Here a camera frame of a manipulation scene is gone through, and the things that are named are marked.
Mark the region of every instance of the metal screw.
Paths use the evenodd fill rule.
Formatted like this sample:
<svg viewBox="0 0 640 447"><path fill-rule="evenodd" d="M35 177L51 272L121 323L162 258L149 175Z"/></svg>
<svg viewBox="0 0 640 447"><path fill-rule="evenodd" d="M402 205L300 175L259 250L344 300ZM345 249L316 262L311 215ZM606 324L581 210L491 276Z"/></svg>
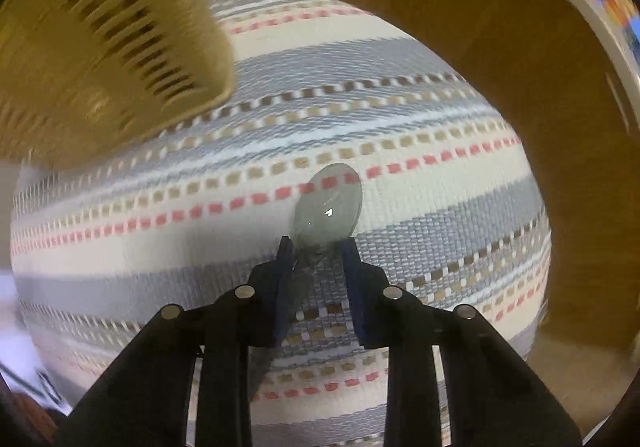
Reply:
<svg viewBox="0 0 640 447"><path fill-rule="evenodd" d="M397 286L387 286L382 291L382 295L387 299L400 299L402 297L402 289Z"/></svg>
<svg viewBox="0 0 640 447"><path fill-rule="evenodd" d="M249 299L253 297L255 293L255 288L250 284L241 284L236 288L236 297L238 299Z"/></svg>
<svg viewBox="0 0 640 447"><path fill-rule="evenodd" d="M162 312L160 312L160 315L167 321L175 319L178 315L180 315L180 307L177 304L168 304L167 306L162 308Z"/></svg>
<svg viewBox="0 0 640 447"><path fill-rule="evenodd" d="M460 306L458 306L458 308L456 308L456 312L463 319L473 319L476 316L476 313L478 313L476 312L476 309L470 304L461 304Z"/></svg>

